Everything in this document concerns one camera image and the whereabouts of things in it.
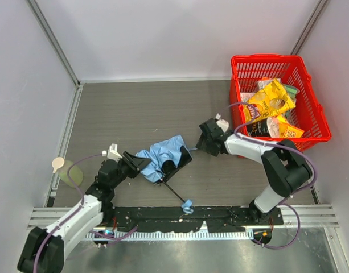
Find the light blue folding umbrella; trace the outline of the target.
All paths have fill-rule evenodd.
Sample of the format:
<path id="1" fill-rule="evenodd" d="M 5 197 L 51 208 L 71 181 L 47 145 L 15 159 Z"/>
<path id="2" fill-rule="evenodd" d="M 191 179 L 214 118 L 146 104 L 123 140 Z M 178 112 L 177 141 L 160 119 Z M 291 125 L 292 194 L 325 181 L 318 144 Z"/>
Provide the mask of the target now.
<path id="1" fill-rule="evenodd" d="M 181 200 L 183 213 L 192 214 L 194 212 L 193 202 L 182 198 L 168 181 L 184 166 L 192 161 L 191 149 L 189 149 L 181 135 L 173 136 L 167 140 L 154 143 L 148 150 L 141 150 L 136 153 L 139 158 L 151 160 L 151 162 L 141 171 L 141 174 L 153 184 L 162 184 Z"/>

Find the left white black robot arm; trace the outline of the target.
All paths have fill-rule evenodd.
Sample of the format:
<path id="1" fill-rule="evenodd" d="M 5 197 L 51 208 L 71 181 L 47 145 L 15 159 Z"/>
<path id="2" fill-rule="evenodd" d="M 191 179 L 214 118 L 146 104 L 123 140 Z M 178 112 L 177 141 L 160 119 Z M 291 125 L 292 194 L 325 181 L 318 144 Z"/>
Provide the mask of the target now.
<path id="1" fill-rule="evenodd" d="M 120 159 L 101 163 L 94 182 L 81 200 L 47 227 L 34 227 L 18 260 L 20 272 L 61 272 L 66 259 L 96 226 L 114 217 L 115 188 L 126 178 L 135 178 L 151 162 L 124 152 Z"/>

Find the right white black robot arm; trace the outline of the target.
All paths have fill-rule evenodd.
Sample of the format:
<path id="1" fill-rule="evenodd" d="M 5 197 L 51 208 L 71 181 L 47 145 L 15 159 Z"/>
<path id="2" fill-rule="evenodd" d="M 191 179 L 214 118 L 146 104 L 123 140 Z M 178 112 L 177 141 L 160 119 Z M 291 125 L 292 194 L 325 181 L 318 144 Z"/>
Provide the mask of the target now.
<path id="1" fill-rule="evenodd" d="M 198 150 L 212 156 L 242 156 L 262 164 L 268 186 L 249 204 L 249 213 L 256 223 L 267 220 L 277 205 L 317 177 L 309 159 L 289 139 L 274 142 L 251 138 L 229 129 L 222 118 L 210 118 L 199 128 Z"/>

